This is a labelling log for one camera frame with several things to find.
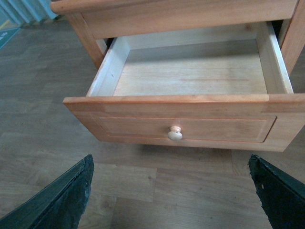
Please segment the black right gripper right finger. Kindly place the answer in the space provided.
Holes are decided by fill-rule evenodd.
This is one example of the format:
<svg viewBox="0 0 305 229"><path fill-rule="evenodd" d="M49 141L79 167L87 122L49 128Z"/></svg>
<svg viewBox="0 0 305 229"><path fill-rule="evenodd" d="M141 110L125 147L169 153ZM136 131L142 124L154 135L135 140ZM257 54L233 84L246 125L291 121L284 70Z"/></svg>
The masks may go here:
<svg viewBox="0 0 305 229"><path fill-rule="evenodd" d="M258 155L248 165L262 208L274 229L305 227L305 185Z"/></svg>

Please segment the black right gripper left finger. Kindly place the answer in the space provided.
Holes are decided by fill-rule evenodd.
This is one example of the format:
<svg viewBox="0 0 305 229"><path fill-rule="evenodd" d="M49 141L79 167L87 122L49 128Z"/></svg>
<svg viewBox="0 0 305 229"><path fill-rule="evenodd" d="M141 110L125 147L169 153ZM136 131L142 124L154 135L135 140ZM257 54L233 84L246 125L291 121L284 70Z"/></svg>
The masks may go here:
<svg viewBox="0 0 305 229"><path fill-rule="evenodd" d="M94 172L87 155L0 220L2 229L76 229L85 212Z"/></svg>

